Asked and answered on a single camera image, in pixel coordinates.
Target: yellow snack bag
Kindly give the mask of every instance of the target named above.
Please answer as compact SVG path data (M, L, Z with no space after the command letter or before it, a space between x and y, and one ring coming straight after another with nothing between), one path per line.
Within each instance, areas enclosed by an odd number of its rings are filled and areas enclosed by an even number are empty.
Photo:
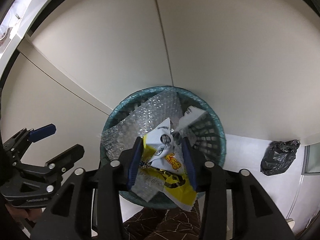
M170 134L170 119L166 119L143 137L141 171L161 180L162 192L178 207L191 211L197 193L184 170L183 157Z

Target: black garbage bag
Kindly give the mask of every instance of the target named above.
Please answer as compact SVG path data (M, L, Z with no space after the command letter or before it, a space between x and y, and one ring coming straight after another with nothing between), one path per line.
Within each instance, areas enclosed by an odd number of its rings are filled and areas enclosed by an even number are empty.
M296 158L299 146L298 140L272 142L261 161L260 171L267 176L284 173Z

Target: trash can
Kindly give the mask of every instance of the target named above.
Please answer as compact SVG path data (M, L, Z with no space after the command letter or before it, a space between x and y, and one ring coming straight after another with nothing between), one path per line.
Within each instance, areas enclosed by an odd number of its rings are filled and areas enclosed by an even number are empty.
M172 87L151 87L139 90L129 95L112 111L105 123L103 131L115 126L133 112L135 107L140 106L141 103L168 88ZM208 112L205 119L197 121L189 128L197 137L194 147L202 151L207 160L210 160L222 167L226 155L226 139L219 117L204 100L192 92L183 88L175 88L175 91L178 94L183 112L185 112L189 106L195 106ZM104 166L108 163L110 163L110 160L107 156L105 147L101 143L100 165ZM177 207L177 205L162 192L158 192L149 202L146 202L131 191L120 191L119 194L126 200L143 207L154 209L172 209ZM203 195L204 193L198 193L198 198Z

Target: black clamp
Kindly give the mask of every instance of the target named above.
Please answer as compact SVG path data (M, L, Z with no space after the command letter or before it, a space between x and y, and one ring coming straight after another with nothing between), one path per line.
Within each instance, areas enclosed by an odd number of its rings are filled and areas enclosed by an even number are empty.
M0 192L7 202L17 208L46 207L51 198L61 187L62 174L71 169L74 163L84 155L81 145L75 145L46 163L46 167L39 167L21 163L21 158L31 143L46 138L56 131L53 124L37 130L22 129L4 145L4 159L0 170L2 185Z

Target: person's hand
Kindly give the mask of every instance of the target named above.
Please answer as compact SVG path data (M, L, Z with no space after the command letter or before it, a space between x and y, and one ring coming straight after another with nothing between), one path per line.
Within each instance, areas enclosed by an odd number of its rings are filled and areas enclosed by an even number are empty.
M10 215L12 218L19 222L21 219L29 219L30 221L34 221L41 217L42 215L42 209L37 208L37 209L18 209L13 207L10 204L6 204L5 207L9 211Z

